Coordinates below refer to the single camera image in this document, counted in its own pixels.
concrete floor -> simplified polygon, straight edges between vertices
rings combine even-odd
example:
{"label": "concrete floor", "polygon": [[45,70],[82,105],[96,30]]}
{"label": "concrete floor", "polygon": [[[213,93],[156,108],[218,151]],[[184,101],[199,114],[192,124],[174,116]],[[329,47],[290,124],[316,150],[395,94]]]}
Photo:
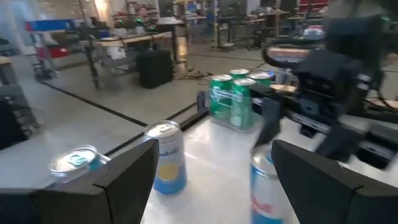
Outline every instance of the concrete floor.
{"label": "concrete floor", "polygon": [[[211,51],[211,44],[191,45],[187,56],[188,67],[203,72],[224,74],[235,68],[264,65],[259,50],[238,49],[231,52]],[[43,124],[42,130],[26,142],[0,151],[0,187],[44,187],[53,181],[48,165],[56,155],[79,144],[92,144],[106,154],[115,147],[140,134],[145,124],[166,119],[196,101],[199,90],[207,85],[195,80],[174,80],[153,90],[137,84],[137,74],[117,78],[103,78],[103,88],[96,91],[86,65],[62,70],[59,78],[47,83],[68,93],[84,98],[122,114],[121,118],[85,103],[70,95],[39,84],[33,80],[33,71],[24,57],[13,57],[13,67],[35,115]],[[398,83],[398,65],[386,68],[382,92],[386,98],[395,98]],[[174,118],[182,122],[195,114],[191,108]],[[124,146],[116,156],[139,144],[138,139]]]}

aluminum can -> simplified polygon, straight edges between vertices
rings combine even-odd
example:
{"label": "aluminum can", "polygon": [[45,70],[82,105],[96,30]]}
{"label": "aluminum can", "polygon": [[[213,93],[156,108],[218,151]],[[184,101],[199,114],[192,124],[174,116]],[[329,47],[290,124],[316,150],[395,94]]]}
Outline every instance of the aluminum can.
{"label": "aluminum can", "polygon": [[249,74],[249,70],[247,69],[234,69],[229,71],[229,74],[232,76],[234,80],[240,79],[240,78],[247,78],[247,75]]}
{"label": "aluminum can", "polygon": [[279,182],[269,146],[254,151],[251,162],[251,223],[287,223],[289,202]]}
{"label": "aluminum can", "polygon": [[161,194],[174,194],[187,184],[187,170],[183,133],[174,121],[159,121],[145,130],[144,140],[159,141],[159,161],[157,165],[154,189]]}
{"label": "aluminum can", "polygon": [[230,123],[241,129],[249,129],[253,126],[254,115],[249,87],[255,83],[256,81],[250,78],[242,78],[233,82]]}
{"label": "aluminum can", "polygon": [[110,159],[98,153],[94,146],[76,146],[51,161],[50,172],[60,183],[67,183],[100,168]]}
{"label": "aluminum can", "polygon": [[217,120],[229,120],[232,77],[215,75],[210,82],[210,115]]}
{"label": "aluminum can", "polygon": [[253,79],[258,84],[262,84],[268,87],[271,86],[272,75],[269,72],[263,72],[263,71],[253,72],[250,75],[248,75],[248,78]]}

can label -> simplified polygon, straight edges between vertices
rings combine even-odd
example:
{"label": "can label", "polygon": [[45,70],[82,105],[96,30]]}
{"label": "can label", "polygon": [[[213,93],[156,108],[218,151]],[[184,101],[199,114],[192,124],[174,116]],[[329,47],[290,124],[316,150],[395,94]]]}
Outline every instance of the can label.
{"label": "can label", "polygon": [[282,224],[287,201],[277,177],[267,177],[251,165],[251,223]]}
{"label": "can label", "polygon": [[210,83],[210,115],[218,120],[229,119],[231,80],[229,75],[217,75]]}
{"label": "can label", "polygon": [[154,188],[162,194],[174,194],[185,187],[187,171],[183,153],[183,139],[159,140],[159,163]]}
{"label": "can label", "polygon": [[232,87],[231,117],[229,122],[241,129],[252,128],[254,123],[253,111],[251,108],[251,97],[249,86],[255,84],[250,78],[234,81]]}

table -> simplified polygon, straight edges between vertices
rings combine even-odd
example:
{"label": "table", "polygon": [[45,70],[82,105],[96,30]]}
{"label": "table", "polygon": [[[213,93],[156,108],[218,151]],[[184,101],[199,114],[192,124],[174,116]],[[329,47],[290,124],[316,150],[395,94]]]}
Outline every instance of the table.
{"label": "table", "polygon": [[17,83],[12,62],[8,57],[0,56],[0,82],[2,85]]}
{"label": "table", "polygon": [[248,50],[250,50],[250,49],[251,49],[251,46],[250,46],[250,39],[252,38],[252,35],[251,35],[251,33],[250,33],[251,30],[250,30],[249,28],[252,27],[253,30],[256,30],[256,26],[257,26],[258,29],[261,29],[261,25],[262,25],[265,21],[266,21],[266,19],[253,19],[253,20],[244,20],[244,21],[231,21],[231,22],[228,24],[228,28],[230,28],[228,34],[229,34],[230,32],[232,32],[232,43],[235,44],[235,42],[236,42],[236,26],[245,26],[245,28],[246,28],[246,36],[245,36],[245,39],[246,39],[246,48],[247,48]]}
{"label": "table", "polygon": [[[159,33],[159,34],[153,34],[153,35],[133,34],[133,35],[129,35],[126,38],[123,38],[122,40],[119,37],[107,37],[107,38],[103,38],[100,40],[94,40],[91,42],[91,44],[92,44],[92,47],[94,47],[98,50],[98,56],[104,64],[104,69],[106,70],[106,73],[111,74],[112,73],[111,68],[131,64],[134,61],[135,57],[132,58],[132,57],[128,57],[128,55],[127,55],[124,58],[118,58],[118,59],[113,60],[108,56],[108,53],[106,51],[107,47],[120,47],[120,46],[123,46],[124,44],[130,44],[130,43],[140,42],[140,41],[144,41],[144,40],[161,39],[161,38],[166,38],[166,37],[167,37],[167,34],[165,32]],[[98,76],[98,73],[96,72],[96,69],[93,66],[94,60],[93,60],[93,56],[91,53],[90,42],[87,40],[82,40],[81,44],[85,48],[86,57],[90,63],[91,76],[93,79],[94,86],[96,89],[98,89],[100,87],[100,78]]]}
{"label": "table", "polygon": [[279,36],[279,31],[280,31],[280,25],[279,25],[280,15],[285,15],[285,14],[289,14],[289,13],[290,12],[276,11],[276,12],[270,12],[270,13],[265,14],[265,16],[275,16],[274,28],[275,28],[275,36],[276,37]]}
{"label": "table", "polygon": [[[101,46],[101,47],[119,47],[123,44],[139,42],[139,41],[143,41],[143,40],[160,39],[160,38],[166,38],[166,37],[167,37],[166,33],[159,33],[159,34],[153,34],[153,35],[131,34],[131,35],[127,36],[126,38],[123,38],[122,40],[119,37],[106,37],[106,38],[102,38],[100,40],[95,40],[95,41],[93,41],[93,45]],[[88,45],[87,40],[82,40],[81,43],[84,46]]]}
{"label": "table", "polygon": [[193,17],[186,17],[187,20],[187,29],[189,36],[192,37],[192,43],[195,42],[196,34],[200,32],[205,33],[205,29],[207,26],[207,17],[206,16],[193,16]]}
{"label": "table", "polygon": [[[250,149],[259,134],[239,133],[213,123],[209,117],[185,132],[187,186],[177,195],[161,195],[152,190],[144,212],[146,223],[155,224],[248,224],[250,216]],[[298,124],[283,119],[282,139],[299,147],[314,150],[324,135],[309,139],[299,134]],[[398,164],[383,172],[352,158],[343,166],[398,187]],[[287,223],[299,223],[290,211]]]}

wooden table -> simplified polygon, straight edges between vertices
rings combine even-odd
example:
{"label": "wooden table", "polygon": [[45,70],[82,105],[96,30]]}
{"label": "wooden table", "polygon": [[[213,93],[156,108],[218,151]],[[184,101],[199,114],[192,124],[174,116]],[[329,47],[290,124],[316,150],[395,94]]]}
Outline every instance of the wooden table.
{"label": "wooden table", "polygon": [[278,37],[279,36],[279,21],[280,21],[280,15],[284,15],[284,14],[289,14],[290,12],[286,12],[286,11],[276,11],[276,12],[270,12],[265,14],[265,16],[275,16],[275,24],[274,24],[274,28],[275,28],[275,36]]}
{"label": "wooden table", "polygon": [[[122,46],[123,44],[139,42],[139,41],[143,41],[143,40],[160,39],[160,38],[166,38],[166,37],[167,37],[166,33],[159,33],[159,34],[153,34],[153,35],[133,34],[133,35],[129,35],[126,38],[123,38],[122,40],[120,40],[119,37],[102,38],[100,40],[93,41],[93,45],[101,46],[101,47],[119,47],[119,46]],[[83,44],[84,46],[87,46],[88,41],[82,40],[81,44]]]}
{"label": "wooden table", "polygon": [[17,83],[12,62],[7,57],[0,56],[0,85],[10,85]]}
{"label": "wooden table", "polygon": [[0,56],[0,65],[10,64],[11,60],[7,57]]}
{"label": "wooden table", "polygon": [[207,19],[206,16],[194,16],[194,17],[186,17],[186,19],[189,20],[195,20],[195,19]]}

